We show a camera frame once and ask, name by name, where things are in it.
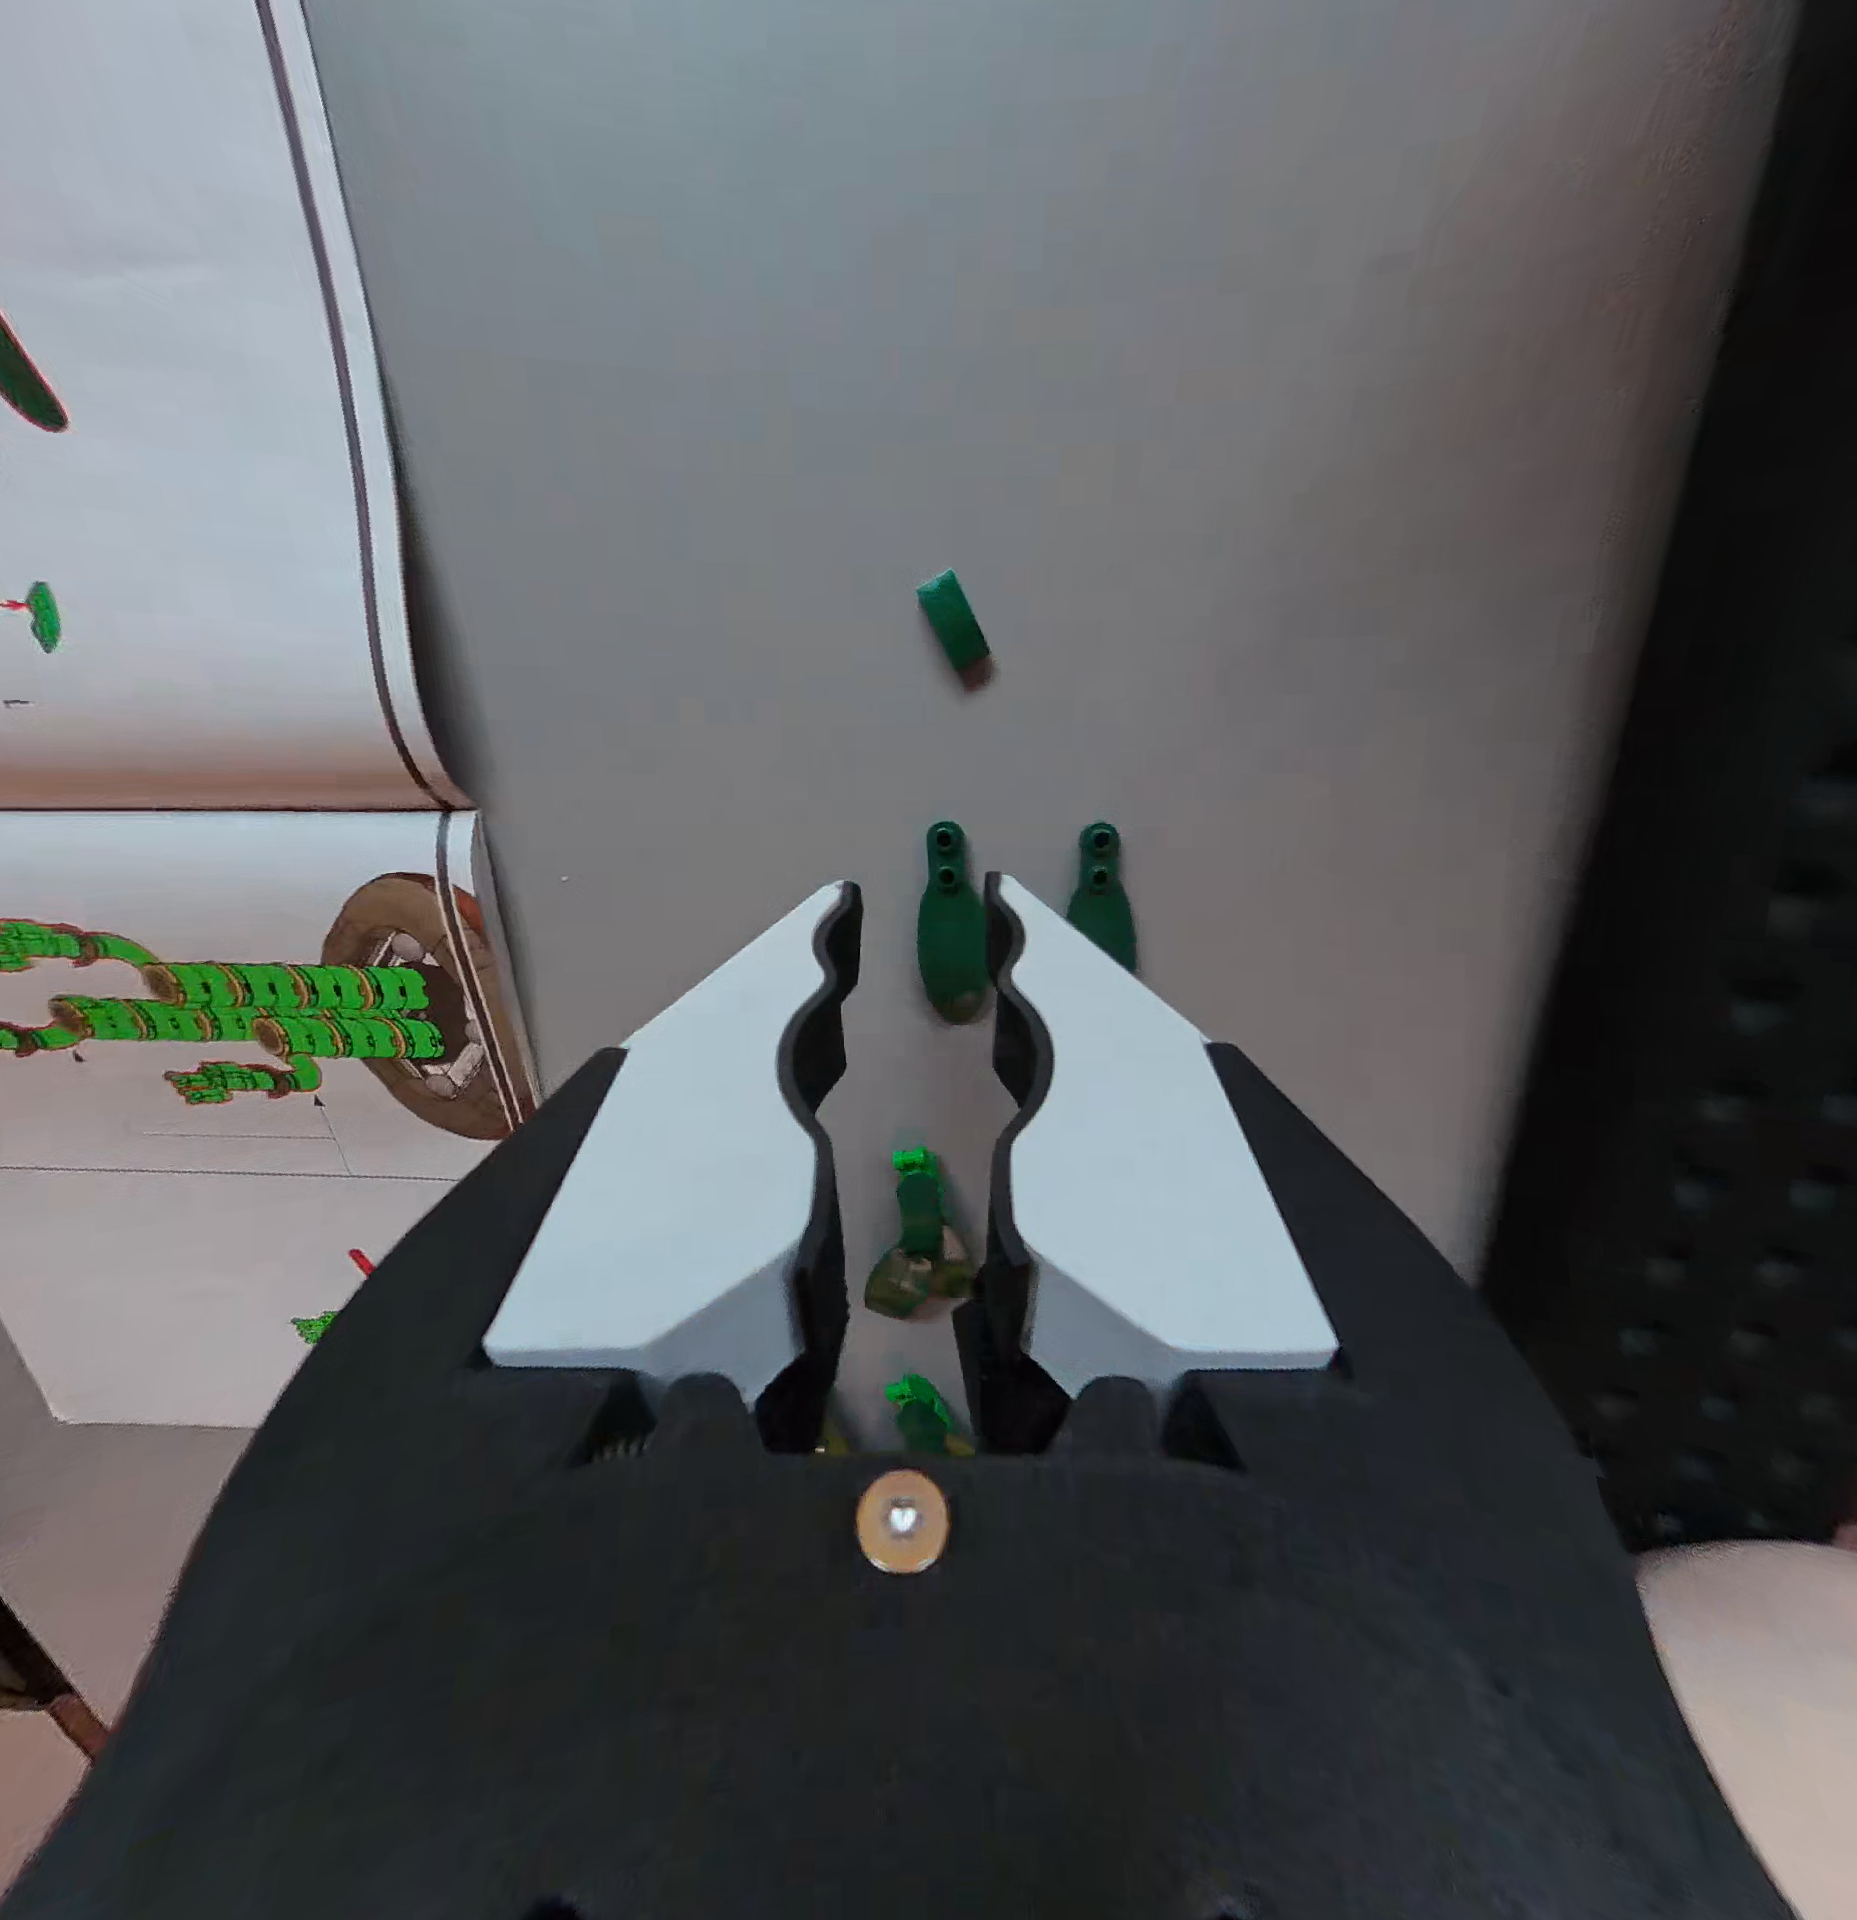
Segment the dark green lego leaf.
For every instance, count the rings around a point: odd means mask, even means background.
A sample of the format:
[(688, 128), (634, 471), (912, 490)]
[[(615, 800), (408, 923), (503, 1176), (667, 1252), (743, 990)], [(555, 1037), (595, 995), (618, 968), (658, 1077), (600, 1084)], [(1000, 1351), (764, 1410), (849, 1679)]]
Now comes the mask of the dark green lego leaf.
[(1078, 835), (1077, 884), (1065, 919), (1125, 971), (1136, 971), (1134, 908), (1123, 878), (1123, 835), (1090, 822)]
[(967, 838), (955, 819), (925, 828), (925, 884), (914, 914), (921, 991), (945, 1025), (982, 1016), (989, 993), (987, 914), (975, 888)]

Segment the black perforated panel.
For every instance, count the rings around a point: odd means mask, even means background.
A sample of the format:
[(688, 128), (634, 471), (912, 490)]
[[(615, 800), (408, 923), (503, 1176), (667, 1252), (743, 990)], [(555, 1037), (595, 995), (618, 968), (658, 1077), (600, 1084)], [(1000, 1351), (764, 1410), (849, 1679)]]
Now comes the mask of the black perforated panel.
[(1482, 1266), (1635, 1552), (1857, 1501), (1857, 5), (1802, 5)]

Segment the person's leg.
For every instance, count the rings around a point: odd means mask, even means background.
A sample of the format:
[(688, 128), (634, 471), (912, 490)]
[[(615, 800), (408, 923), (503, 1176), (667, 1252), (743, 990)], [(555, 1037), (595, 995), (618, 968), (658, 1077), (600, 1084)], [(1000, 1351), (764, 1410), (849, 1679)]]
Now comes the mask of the person's leg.
[(1857, 1917), (1857, 1551), (1635, 1559), (1660, 1668), (1733, 1817), (1804, 1917)]

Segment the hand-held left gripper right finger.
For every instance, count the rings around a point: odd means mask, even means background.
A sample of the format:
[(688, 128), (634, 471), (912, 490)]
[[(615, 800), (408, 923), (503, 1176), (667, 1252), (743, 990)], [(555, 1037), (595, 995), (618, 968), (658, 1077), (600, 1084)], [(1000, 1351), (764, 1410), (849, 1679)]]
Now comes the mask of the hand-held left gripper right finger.
[(1308, 1375), (1341, 1349), (1202, 1030), (1019, 878), (983, 885), (986, 1254), (956, 1309), (982, 1446), (1036, 1453), (1098, 1380), (1167, 1411), (1196, 1374)]

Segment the bright green lego clip piece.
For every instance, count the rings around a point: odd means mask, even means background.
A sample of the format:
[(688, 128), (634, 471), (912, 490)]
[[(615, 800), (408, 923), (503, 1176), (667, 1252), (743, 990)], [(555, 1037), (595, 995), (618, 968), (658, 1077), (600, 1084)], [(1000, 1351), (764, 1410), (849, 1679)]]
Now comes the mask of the bright green lego clip piece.
[(907, 1371), (883, 1385), (883, 1399), (907, 1451), (975, 1456), (975, 1440), (929, 1375)]

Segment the dark green lego slope brick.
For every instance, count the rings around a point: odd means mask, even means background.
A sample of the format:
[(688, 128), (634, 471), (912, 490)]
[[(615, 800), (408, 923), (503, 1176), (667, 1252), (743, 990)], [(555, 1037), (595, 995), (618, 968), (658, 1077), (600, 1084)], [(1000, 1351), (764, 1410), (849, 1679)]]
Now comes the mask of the dark green lego slope brick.
[(914, 587), (914, 606), (949, 668), (963, 688), (973, 691), (987, 684), (993, 652), (956, 572), (943, 568), (939, 575), (921, 581)]

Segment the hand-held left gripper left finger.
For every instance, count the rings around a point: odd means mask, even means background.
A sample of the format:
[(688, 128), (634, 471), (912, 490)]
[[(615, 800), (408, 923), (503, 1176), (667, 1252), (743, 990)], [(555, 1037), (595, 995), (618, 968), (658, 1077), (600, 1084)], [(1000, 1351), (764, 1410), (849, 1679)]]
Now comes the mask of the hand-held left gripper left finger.
[(492, 1366), (625, 1371), (651, 1406), (718, 1375), (771, 1451), (819, 1448), (846, 1294), (818, 1111), (859, 928), (859, 888), (824, 884), (621, 1043), (484, 1331)]

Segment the green and tan lego sprout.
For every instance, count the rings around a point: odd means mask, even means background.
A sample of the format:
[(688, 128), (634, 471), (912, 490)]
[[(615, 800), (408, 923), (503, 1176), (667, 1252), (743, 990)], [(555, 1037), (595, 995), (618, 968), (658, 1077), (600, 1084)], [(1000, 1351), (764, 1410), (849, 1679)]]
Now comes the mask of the green and tan lego sprout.
[(880, 1317), (909, 1320), (929, 1308), (967, 1299), (977, 1263), (951, 1220), (939, 1155), (925, 1146), (899, 1149), (890, 1169), (898, 1235), (869, 1272), (865, 1306)]

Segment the lego instruction booklet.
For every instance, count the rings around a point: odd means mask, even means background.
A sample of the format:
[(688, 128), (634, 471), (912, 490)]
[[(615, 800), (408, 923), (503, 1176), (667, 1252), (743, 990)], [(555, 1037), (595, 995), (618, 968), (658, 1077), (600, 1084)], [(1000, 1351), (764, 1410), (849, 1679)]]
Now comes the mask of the lego instruction booklet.
[(0, 1), (0, 1318), (255, 1427), (534, 1106), (300, 5)]

